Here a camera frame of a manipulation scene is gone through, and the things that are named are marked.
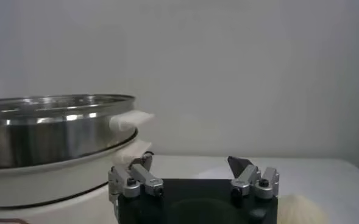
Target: white wall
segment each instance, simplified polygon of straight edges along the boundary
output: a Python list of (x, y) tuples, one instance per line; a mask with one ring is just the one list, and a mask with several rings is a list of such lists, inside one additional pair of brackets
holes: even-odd
[(359, 0), (14, 2), (1, 97), (129, 93), (160, 153), (359, 166)]

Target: metal rim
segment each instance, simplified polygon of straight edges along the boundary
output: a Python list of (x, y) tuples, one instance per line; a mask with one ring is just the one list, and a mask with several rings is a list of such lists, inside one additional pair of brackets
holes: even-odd
[(0, 119), (63, 116), (76, 111), (89, 113), (106, 108), (116, 110), (133, 103), (134, 100), (133, 96), (120, 94), (73, 94), (0, 99)]
[(15, 175), (15, 174), (27, 174), (27, 173), (34, 173), (34, 172), (43, 172), (45, 170), (52, 170), (52, 169), (61, 169), (66, 166), (75, 166), (80, 163), (84, 163), (85, 161), (89, 161), (92, 159), (100, 158), (103, 156), (107, 156), (108, 154), (114, 153), (118, 151), (119, 149), (122, 149), (123, 147), (128, 146), (134, 140), (136, 140), (136, 137), (138, 135), (138, 130), (136, 129), (132, 136), (124, 140), (123, 142), (120, 142), (118, 144), (115, 144), (111, 147), (108, 147), (106, 149), (102, 149), (99, 151), (95, 151), (93, 153), (83, 154), (77, 158), (71, 158), (67, 160), (57, 161), (53, 163), (43, 163), (43, 164), (37, 164), (33, 166), (16, 166), (16, 167), (0, 167), (0, 175)]

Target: beige object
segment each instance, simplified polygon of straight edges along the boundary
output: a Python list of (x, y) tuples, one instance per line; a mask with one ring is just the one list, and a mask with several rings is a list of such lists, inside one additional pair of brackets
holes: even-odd
[(327, 214), (315, 203), (301, 195), (278, 199), (277, 224), (328, 224)]

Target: table surface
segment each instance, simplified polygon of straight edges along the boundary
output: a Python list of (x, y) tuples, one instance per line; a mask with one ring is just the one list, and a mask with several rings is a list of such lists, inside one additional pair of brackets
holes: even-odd
[[(280, 196), (300, 194), (318, 204), (331, 224), (359, 223), (359, 169), (339, 159), (247, 158), (262, 171), (280, 173)], [(160, 178), (232, 179), (226, 157), (155, 155)]]

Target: silver clamp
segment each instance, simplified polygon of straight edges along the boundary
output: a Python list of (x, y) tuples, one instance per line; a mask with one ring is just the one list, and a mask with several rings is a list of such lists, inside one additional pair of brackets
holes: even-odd
[(134, 164), (130, 168), (130, 174), (145, 187), (145, 192), (152, 196), (160, 197), (164, 193), (163, 180), (154, 177), (140, 164)]
[(245, 170), (236, 179), (233, 179), (232, 196), (243, 197), (250, 193), (250, 187), (253, 186), (260, 179), (260, 171), (257, 166), (248, 165)]
[(255, 183), (255, 196), (261, 199), (278, 197), (279, 173), (275, 168), (267, 167), (261, 180)]
[(114, 202), (119, 194), (134, 198), (140, 195), (140, 182), (132, 178), (124, 167), (113, 166), (108, 172), (108, 189), (111, 202)]

